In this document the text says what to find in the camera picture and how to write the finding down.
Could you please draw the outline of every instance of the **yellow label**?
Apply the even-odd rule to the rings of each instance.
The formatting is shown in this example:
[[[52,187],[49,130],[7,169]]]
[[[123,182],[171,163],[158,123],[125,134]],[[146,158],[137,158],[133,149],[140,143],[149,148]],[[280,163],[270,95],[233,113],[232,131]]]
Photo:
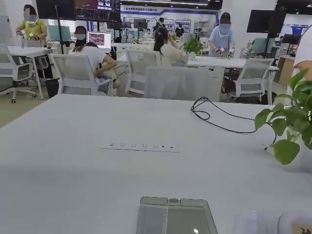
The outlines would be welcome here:
[[[312,234],[312,223],[293,222],[292,234]]]

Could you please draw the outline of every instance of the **power outlet strip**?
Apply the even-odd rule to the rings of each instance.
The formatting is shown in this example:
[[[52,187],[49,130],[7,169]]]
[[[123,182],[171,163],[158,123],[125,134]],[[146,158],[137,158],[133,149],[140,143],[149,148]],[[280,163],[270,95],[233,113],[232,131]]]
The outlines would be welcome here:
[[[102,149],[110,150],[134,150],[134,151],[150,151],[150,152],[169,152],[179,153],[178,147],[165,144],[142,144],[142,143],[108,143],[103,145]]]

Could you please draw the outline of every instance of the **yellow shirt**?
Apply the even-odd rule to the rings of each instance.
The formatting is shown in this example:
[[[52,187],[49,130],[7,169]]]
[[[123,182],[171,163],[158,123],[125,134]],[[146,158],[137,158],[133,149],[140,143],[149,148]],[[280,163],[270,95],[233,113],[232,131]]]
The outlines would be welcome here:
[[[35,25],[30,25],[28,22],[23,20],[22,25],[25,28],[26,39],[29,39],[31,36],[39,36],[45,28],[45,24],[42,19],[38,19]]]

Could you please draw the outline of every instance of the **ceiling light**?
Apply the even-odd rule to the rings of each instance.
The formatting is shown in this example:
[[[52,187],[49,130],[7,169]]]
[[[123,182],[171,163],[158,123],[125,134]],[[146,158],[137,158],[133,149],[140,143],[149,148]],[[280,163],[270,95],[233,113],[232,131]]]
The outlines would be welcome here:
[[[134,1],[134,2],[147,2],[147,3],[151,3],[151,1],[144,1],[144,0],[123,0],[123,1]],[[167,1],[161,1],[161,0],[158,0],[158,1],[153,1],[153,3],[165,3],[165,4],[168,4]],[[182,5],[201,5],[201,6],[207,6],[207,4],[203,4],[203,3],[186,3],[186,2],[171,2],[171,4],[182,4]]]

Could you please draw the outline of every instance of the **desk leg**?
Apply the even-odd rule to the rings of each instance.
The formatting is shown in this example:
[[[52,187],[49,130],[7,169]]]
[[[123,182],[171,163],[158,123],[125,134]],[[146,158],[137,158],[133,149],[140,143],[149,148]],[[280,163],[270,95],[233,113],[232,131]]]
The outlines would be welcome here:
[[[36,74],[37,85],[38,85],[38,88],[39,88],[40,99],[43,100],[43,95],[42,95],[42,90],[41,90],[41,84],[40,84],[40,80],[39,80],[39,75],[38,75],[38,71],[37,71],[37,66],[36,66],[35,58],[33,58],[33,64],[34,64],[34,70],[35,70],[35,74]]]
[[[275,72],[270,71],[270,75],[267,76],[267,92],[268,92],[268,104],[272,105],[272,82]]]

